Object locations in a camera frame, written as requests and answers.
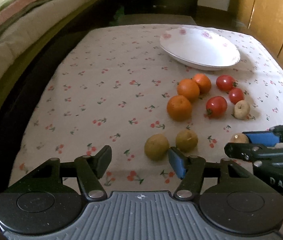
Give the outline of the white floral plate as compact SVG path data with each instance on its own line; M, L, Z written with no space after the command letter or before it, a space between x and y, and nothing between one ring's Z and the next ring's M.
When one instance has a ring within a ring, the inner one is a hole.
M196 26L165 31L160 46L176 61L199 70L222 70L241 59L239 50L227 38Z

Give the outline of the cherry print tablecloth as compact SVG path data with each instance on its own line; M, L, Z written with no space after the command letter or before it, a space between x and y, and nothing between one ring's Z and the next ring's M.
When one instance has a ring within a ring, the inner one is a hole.
M10 182L15 183L51 157L73 161L94 155L105 145L112 162L101 184L112 191L175 191L180 181L167 159L151 161L146 140L190 129L198 135L195 155L208 162L224 157L224 146L244 131L264 131L283 123L283 70L253 37L217 30L239 50L240 62L224 71L250 104L246 120L235 119L233 104L219 119L205 116L206 102L228 95L213 86L200 96L192 116L173 121L167 102L177 85L197 70L173 60L159 38L171 25L131 25L93 30L62 61L49 81L24 133Z

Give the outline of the small red tomato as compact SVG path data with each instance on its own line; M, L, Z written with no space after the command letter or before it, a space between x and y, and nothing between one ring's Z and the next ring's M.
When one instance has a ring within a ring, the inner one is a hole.
M233 104L237 104L239 101L244 100L244 93L240 88L233 88L230 92L229 92L229 100L231 101L231 103Z

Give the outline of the orange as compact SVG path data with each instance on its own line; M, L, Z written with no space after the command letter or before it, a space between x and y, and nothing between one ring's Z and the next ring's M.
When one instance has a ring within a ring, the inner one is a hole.
M167 103L166 111L174 121L185 121L191 118L192 104L183 95L173 96Z
M198 73L194 75L192 79L195 81L195 83L197 83L200 94L207 94L210 92L211 81L206 75Z
M199 86L192 79L183 79L177 86L178 95L185 96L190 102L194 102L200 95Z

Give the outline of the brown stool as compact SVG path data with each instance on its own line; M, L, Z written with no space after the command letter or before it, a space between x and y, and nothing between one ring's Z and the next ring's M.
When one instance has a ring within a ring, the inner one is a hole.
M110 26L118 25L136 25L136 24L182 24L196 25L191 16L173 15L173 14L132 14L122 15L113 22Z

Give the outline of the small beige fruit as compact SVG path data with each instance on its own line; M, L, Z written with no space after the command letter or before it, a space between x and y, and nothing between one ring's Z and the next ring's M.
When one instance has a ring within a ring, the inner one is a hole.
M248 137L243 134L243 133L235 133L231 136L230 141L231 143L243 143L243 144L248 144L249 139Z

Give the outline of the brown round fruit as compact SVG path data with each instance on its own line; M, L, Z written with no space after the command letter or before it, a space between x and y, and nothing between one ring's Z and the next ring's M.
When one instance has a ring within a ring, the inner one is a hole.
M163 134L154 134L147 139L144 153L149 159L159 161L165 157L169 147L169 142Z
M198 136L193 130L185 129L176 135L176 147L182 152L190 152L198 144Z

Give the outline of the pale round fruit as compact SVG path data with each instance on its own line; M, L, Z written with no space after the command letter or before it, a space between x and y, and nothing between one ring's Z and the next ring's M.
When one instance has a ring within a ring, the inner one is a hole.
M250 113L250 105L245 100L241 100L234 105L233 116L236 119L244 120Z

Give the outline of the bed with beige mattress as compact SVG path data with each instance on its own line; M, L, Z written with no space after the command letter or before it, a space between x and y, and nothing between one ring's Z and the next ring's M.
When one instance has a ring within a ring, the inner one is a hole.
M100 0L38 0L0 35L0 109L41 49L69 22Z

